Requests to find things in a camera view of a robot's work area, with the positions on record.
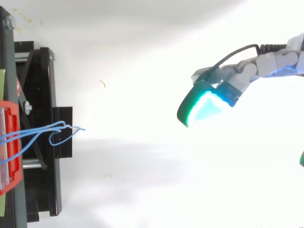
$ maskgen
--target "red clamp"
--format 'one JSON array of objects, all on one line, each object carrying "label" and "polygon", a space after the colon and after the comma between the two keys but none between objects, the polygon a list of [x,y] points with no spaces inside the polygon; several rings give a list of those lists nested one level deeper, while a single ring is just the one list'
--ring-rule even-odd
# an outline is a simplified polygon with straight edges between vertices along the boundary
[{"label": "red clamp", "polygon": [[[9,101],[0,101],[0,108],[4,108],[6,134],[19,131],[19,107],[18,104]],[[20,149],[20,139],[6,143],[7,157],[17,154]],[[22,180],[21,156],[8,162],[9,184],[0,189],[0,196],[14,188]]]}]

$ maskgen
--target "blue wire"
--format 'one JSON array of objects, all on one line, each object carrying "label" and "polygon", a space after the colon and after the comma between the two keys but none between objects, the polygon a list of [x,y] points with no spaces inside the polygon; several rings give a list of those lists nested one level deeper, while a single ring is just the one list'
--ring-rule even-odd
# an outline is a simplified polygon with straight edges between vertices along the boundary
[{"label": "blue wire", "polygon": [[61,141],[61,142],[58,142],[58,143],[56,143],[56,144],[53,144],[52,143],[52,141],[51,141],[51,139],[52,139],[52,136],[54,135],[54,134],[58,134],[59,132],[53,132],[50,136],[49,136],[49,138],[48,138],[48,141],[49,141],[49,144],[51,144],[52,146],[58,146],[58,145],[60,145],[60,144],[62,144],[62,143],[64,143],[64,142],[66,142],[67,140],[69,140],[70,138],[72,138],[78,131],[80,131],[81,129],[77,129],[73,134],[71,134],[68,138],[66,138],[65,140],[63,140],[63,141]]},{"label": "blue wire", "polygon": [[27,130],[12,132],[12,133],[9,133],[9,134],[6,134],[6,135],[1,136],[1,137],[0,137],[0,140],[5,139],[5,138],[8,138],[9,136],[16,135],[16,134],[22,134],[22,133],[28,133],[28,132],[32,132],[32,131],[38,131],[38,130],[47,129],[47,128],[56,126],[56,125],[58,125],[58,124],[63,124],[64,126],[66,126],[66,122],[64,122],[64,121],[58,121],[58,122],[56,122],[56,123],[53,123],[53,124],[50,124],[50,125],[47,125],[47,126],[44,126],[44,127],[38,127],[38,128],[32,128],[32,129],[27,129]]},{"label": "blue wire", "polygon": [[[24,133],[24,134],[21,134],[21,135],[17,135],[17,136],[15,136],[15,137],[13,137],[13,138],[9,138],[9,139],[7,139],[7,140],[4,140],[4,141],[0,142],[0,145],[3,145],[3,144],[5,144],[5,143],[9,143],[9,142],[11,142],[11,141],[13,141],[13,140],[15,140],[15,139],[19,139],[19,138],[23,138],[23,137],[25,137],[25,136],[29,136],[29,135],[31,135],[31,134],[44,133],[44,132],[50,132],[50,131],[56,131],[57,133],[60,133],[60,132],[61,132],[61,129],[66,129],[66,128],[71,128],[71,129],[76,128],[76,129],[78,129],[78,130],[85,131],[85,129],[83,129],[83,128],[81,128],[81,127],[70,126],[70,125],[65,124],[65,126],[62,126],[62,127],[53,127],[53,128],[47,128],[47,129],[44,129],[44,130],[30,131],[30,132],[28,132],[28,133]],[[6,134],[5,137],[12,136],[12,135],[16,135],[16,134],[15,134],[14,132],[12,132],[12,133]]]},{"label": "blue wire", "polygon": [[[63,124],[64,126],[59,126],[59,127],[53,127],[53,126],[56,126],[58,124]],[[61,141],[61,142],[58,142],[56,144],[53,144],[52,143],[52,136],[54,134],[58,134],[61,132],[61,129],[65,129],[65,128],[76,128],[77,130],[72,134],[70,135],[68,138],[66,138],[65,140]],[[39,128],[33,128],[33,129],[28,129],[28,130],[22,130],[22,131],[17,131],[17,132],[12,132],[12,133],[9,133],[9,134],[6,134],[2,137],[0,137],[0,140],[1,139],[5,139],[7,137],[10,137],[10,136],[13,136],[13,135],[16,135],[16,134],[19,134],[13,138],[9,138],[7,140],[4,140],[2,142],[0,142],[0,146],[5,144],[5,143],[8,143],[8,142],[11,142],[13,140],[16,140],[16,139],[20,139],[20,138],[23,138],[25,136],[29,136],[29,135],[32,135],[32,134],[36,134],[30,141],[29,143],[20,151],[18,152],[17,154],[15,154],[14,156],[8,158],[8,159],[5,159],[5,160],[2,160],[0,161],[0,164],[5,164],[7,162],[10,162],[12,160],[14,160],[15,158],[17,158],[18,156],[20,156],[22,153],[24,153],[32,144],[33,142],[44,132],[49,132],[49,131],[54,131],[53,133],[51,133],[50,137],[48,138],[48,141],[49,143],[52,145],[52,146],[57,146],[57,145],[60,145],[64,142],[66,142],[67,140],[69,140],[70,138],[72,138],[78,131],[85,131],[85,129],[81,128],[81,127],[77,127],[77,126],[70,126],[68,124],[66,124],[64,121],[58,121],[56,123],[53,123],[53,124],[50,124],[50,125],[47,125],[47,126],[44,126],[44,127],[39,127]]]},{"label": "blue wire", "polygon": [[16,153],[14,156],[12,156],[12,157],[10,157],[10,158],[8,158],[8,159],[5,159],[5,160],[0,161],[0,165],[1,165],[1,164],[5,164],[5,163],[7,163],[7,162],[10,162],[10,161],[14,160],[15,158],[19,157],[21,154],[23,154],[24,151],[26,151],[26,150],[33,144],[33,142],[38,138],[38,136],[39,136],[40,134],[42,134],[42,133],[36,134],[36,135],[32,138],[32,140],[29,141],[29,143],[28,143],[25,147],[23,147],[23,149],[22,149],[20,152]]}]

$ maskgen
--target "white background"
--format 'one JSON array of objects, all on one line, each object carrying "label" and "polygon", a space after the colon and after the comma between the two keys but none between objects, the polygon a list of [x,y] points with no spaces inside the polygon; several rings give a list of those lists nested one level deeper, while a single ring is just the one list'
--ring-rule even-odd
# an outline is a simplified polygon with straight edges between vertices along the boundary
[{"label": "white background", "polygon": [[28,226],[303,227],[304,79],[260,79],[199,130],[176,118],[195,70],[304,32],[301,4],[1,0],[16,41],[56,53],[57,105],[86,128],[60,161],[61,214]]}]

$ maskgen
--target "green led light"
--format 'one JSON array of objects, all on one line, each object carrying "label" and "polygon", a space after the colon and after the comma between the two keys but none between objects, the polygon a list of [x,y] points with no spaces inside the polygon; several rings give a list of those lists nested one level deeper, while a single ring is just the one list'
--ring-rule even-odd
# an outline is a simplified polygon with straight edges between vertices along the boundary
[{"label": "green led light", "polygon": [[300,165],[304,167],[304,152],[302,153],[302,156],[300,158]]},{"label": "green led light", "polygon": [[216,94],[211,91],[206,91],[197,100],[195,105],[189,112],[186,120],[186,125],[191,126],[198,121],[206,120],[212,116],[222,113],[224,110],[231,107],[227,102],[223,101]]}]

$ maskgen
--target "metal screw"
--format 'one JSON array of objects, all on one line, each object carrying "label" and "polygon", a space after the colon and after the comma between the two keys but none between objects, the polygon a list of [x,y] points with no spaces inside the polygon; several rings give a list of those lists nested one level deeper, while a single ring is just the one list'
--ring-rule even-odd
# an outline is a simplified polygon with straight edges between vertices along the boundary
[{"label": "metal screw", "polygon": [[49,54],[49,60],[51,60],[52,62],[54,62],[56,60],[56,55],[54,52]]},{"label": "metal screw", "polygon": [[16,20],[12,15],[8,15],[4,18],[3,25],[9,30],[13,30],[16,28]]},{"label": "metal screw", "polygon": [[32,111],[32,109],[33,109],[28,101],[24,102],[23,108],[24,108],[26,115],[29,115],[30,111]]}]

